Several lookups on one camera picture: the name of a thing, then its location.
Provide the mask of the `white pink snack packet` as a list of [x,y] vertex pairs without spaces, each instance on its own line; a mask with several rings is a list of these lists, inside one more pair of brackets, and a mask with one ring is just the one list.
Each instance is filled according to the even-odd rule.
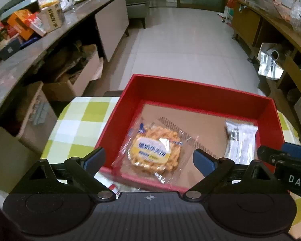
[[255,136],[258,127],[250,124],[238,124],[226,121],[228,143],[225,158],[235,164],[249,165],[255,157]]

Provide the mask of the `clear waffle cookie packet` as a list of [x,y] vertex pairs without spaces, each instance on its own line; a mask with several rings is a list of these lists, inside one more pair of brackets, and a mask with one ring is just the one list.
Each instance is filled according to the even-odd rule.
[[197,138],[167,121],[163,116],[145,119],[139,115],[112,163],[114,170],[161,184],[176,184]]

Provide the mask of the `red yellow snack bag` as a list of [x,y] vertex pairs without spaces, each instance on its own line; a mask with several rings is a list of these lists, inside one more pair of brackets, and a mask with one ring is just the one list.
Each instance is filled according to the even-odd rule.
[[115,184],[112,183],[108,188],[116,194],[117,198],[120,196],[121,191],[118,189],[118,187]]

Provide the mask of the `green checkered tablecloth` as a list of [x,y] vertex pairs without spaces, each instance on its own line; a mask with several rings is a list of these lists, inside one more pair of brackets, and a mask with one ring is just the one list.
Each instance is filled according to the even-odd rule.
[[[52,163],[61,163],[69,157],[83,157],[93,150],[108,121],[119,97],[76,97],[61,112],[46,143],[41,158]],[[290,121],[279,110],[278,117],[288,143],[300,144],[298,133]],[[106,172],[98,172],[95,176],[106,187],[112,183],[120,191],[138,191],[131,184],[122,184],[111,179]],[[297,204],[297,216],[290,233],[301,238],[301,197],[291,193]]]

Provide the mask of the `red cardboard box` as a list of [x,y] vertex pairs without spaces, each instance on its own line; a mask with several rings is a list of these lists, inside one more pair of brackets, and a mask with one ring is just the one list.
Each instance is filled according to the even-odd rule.
[[[132,166],[115,168],[125,137],[137,118],[185,133],[188,153],[168,183],[153,176],[139,176]],[[255,142],[280,149],[284,136],[272,99],[243,91],[164,77],[134,75],[121,94],[97,142],[106,161],[101,172],[109,179],[151,191],[185,192],[202,179],[192,153],[203,149],[221,158],[227,146],[226,122],[257,126]]]

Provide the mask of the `open cardboard box under counter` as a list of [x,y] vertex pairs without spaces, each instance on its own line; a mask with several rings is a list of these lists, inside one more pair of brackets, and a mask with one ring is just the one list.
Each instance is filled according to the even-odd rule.
[[75,97],[82,96],[101,65],[97,46],[84,45],[65,63],[56,75],[55,81],[43,85],[43,92],[49,101],[69,102]]

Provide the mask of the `silver foil bag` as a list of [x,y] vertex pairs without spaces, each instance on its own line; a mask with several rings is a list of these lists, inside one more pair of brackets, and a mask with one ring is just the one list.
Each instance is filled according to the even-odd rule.
[[282,50],[280,44],[261,43],[257,58],[259,61],[258,74],[260,76],[264,76],[269,80],[279,80],[282,77],[284,72],[281,66],[281,62],[284,60]]

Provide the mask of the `wooden shelf unit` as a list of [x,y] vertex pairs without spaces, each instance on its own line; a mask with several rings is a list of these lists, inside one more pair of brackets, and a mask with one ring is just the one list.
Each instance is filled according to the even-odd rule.
[[250,48],[249,62],[258,63],[261,46],[275,44],[282,49],[280,65],[284,72],[277,80],[262,77],[260,87],[271,97],[278,110],[292,122],[301,140],[301,109],[294,106],[301,100],[301,35],[294,32],[287,23],[255,8],[248,2],[235,0],[232,20],[233,39],[241,39]]

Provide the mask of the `white carton box on counter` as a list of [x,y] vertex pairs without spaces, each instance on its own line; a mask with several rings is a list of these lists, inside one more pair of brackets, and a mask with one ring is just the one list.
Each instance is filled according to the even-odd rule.
[[55,3],[54,5],[41,10],[40,19],[42,21],[43,28],[47,33],[60,28],[65,22],[65,16],[60,3]]

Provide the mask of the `long grey counter table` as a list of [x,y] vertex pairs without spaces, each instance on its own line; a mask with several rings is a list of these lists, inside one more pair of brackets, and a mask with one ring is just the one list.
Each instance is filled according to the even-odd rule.
[[18,51],[7,60],[2,60],[0,62],[0,108],[19,80],[46,54],[48,48],[81,21],[97,14],[103,8],[108,8],[116,1],[88,0],[75,5],[74,10],[65,13],[65,23],[60,28]]

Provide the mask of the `orange box on counter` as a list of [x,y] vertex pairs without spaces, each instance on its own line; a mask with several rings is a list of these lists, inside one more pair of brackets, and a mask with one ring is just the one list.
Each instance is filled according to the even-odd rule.
[[13,12],[7,20],[7,23],[13,27],[25,41],[29,40],[34,33],[34,30],[26,24],[27,19],[31,15],[32,13],[29,9],[22,9]]

